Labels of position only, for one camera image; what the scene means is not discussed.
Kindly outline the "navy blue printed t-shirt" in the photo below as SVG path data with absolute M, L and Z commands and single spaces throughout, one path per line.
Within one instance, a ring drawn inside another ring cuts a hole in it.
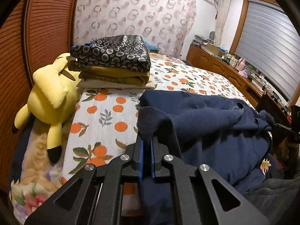
M 264 176 L 273 117 L 243 100 L 182 91 L 146 90 L 137 128 L 143 140 L 140 183 L 144 224 L 268 224 L 244 193 Z M 152 179 L 151 140 L 168 147 Z

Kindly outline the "orange-fruit print white sheet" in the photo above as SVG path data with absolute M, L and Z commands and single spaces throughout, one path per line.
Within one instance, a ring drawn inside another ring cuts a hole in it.
M 225 77 L 172 57 L 152 54 L 151 75 L 157 83 L 155 90 L 245 99 Z M 62 175 L 66 181 L 86 164 L 109 163 L 136 141 L 138 103 L 144 91 L 143 88 L 78 89 L 81 98 L 72 117 L 64 153 Z

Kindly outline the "mustard yellow folded garment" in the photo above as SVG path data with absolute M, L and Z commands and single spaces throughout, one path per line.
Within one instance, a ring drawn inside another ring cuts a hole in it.
M 68 63 L 69 71 L 80 72 L 80 79 L 103 80 L 111 83 L 122 83 L 135 86 L 145 86 L 150 78 L 150 72 L 132 71 L 118 67 L 100 67 L 83 65 L 72 60 Z

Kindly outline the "pink kettle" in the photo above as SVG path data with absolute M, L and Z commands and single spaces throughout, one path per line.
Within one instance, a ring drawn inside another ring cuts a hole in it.
M 246 65 L 246 60 L 245 58 L 240 58 L 235 66 L 235 69 L 240 71 L 243 71 L 245 69 L 245 65 Z

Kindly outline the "beige folded garment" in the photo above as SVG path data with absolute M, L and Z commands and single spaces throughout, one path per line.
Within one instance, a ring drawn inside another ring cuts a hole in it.
M 157 83 L 154 80 L 154 77 L 151 75 L 149 78 L 148 83 L 144 86 L 137 86 L 131 84 L 124 84 L 124 83 L 113 83 L 107 82 L 103 80 L 97 79 L 82 79 L 78 84 L 77 87 L 79 88 L 90 88 L 90 89 L 97 89 L 97 88 L 112 88 L 112 89 L 129 89 L 129 88 L 149 88 L 155 89 L 157 87 Z

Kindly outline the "grey window roller blind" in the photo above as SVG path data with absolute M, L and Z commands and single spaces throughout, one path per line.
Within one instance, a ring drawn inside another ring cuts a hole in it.
M 299 85 L 299 35 L 284 11 L 260 0 L 248 10 L 236 55 L 262 72 L 288 100 Z

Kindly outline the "flower-patterned bed quilt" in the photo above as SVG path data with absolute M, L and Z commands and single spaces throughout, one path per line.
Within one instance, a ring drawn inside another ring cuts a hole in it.
M 9 192 L 13 214 L 20 224 L 66 181 L 62 169 L 70 128 L 70 121 L 63 124 L 63 150 L 56 164 L 47 154 L 49 125 L 35 120 L 24 129 L 13 159 Z

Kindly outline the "yellow plush toy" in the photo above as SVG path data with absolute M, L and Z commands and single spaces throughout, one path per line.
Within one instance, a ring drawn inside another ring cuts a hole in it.
M 63 123 L 73 114 L 80 98 L 77 91 L 79 72 L 69 71 L 68 63 L 75 58 L 70 53 L 59 55 L 52 64 L 33 73 L 34 86 L 27 103 L 17 112 L 14 127 L 20 129 L 34 115 L 50 125 L 47 134 L 47 154 L 55 164 L 62 154 Z

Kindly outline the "navy circle-patterned folded garment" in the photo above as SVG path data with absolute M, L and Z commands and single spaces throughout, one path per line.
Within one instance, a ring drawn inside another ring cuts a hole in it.
M 144 40 L 139 35 L 103 37 L 70 50 L 74 59 L 68 62 L 70 71 L 86 71 L 93 66 L 120 68 L 146 73 L 151 59 Z

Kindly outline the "cardboard box with blue cloth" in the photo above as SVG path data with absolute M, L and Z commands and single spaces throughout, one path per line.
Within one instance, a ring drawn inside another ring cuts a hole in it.
M 157 46 L 154 46 L 154 45 L 151 45 L 149 43 L 147 43 L 146 41 L 144 42 L 148 52 L 151 52 L 151 53 L 159 53 L 159 49 Z

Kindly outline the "wooden sideboard cabinet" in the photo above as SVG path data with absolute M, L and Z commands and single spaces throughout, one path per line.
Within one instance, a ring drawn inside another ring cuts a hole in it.
M 256 108 L 262 97 L 262 92 L 249 80 L 241 76 L 236 69 L 220 59 L 210 55 L 203 49 L 191 44 L 186 56 L 192 66 L 224 76 L 229 80 Z

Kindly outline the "open cardboard box on cabinet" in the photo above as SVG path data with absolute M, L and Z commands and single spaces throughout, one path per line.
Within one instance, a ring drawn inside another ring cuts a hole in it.
M 223 55 L 225 55 L 224 51 L 210 43 L 208 43 L 207 45 L 202 45 L 201 48 L 212 56 L 222 57 Z

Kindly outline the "wooden louvred wardrobe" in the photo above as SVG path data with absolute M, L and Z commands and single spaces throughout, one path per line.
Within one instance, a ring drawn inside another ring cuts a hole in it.
M 12 127 L 33 87 L 33 72 L 52 63 L 73 43 L 77 0 L 1 0 L 1 190 L 19 134 Z

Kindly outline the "circle-patterned wall cloth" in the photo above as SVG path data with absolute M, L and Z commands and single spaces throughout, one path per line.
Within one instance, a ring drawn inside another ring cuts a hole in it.
M 161 54 L 180 58 L 196 18 L 196 0 L 77 0 L 74 44 L 140 35 Z

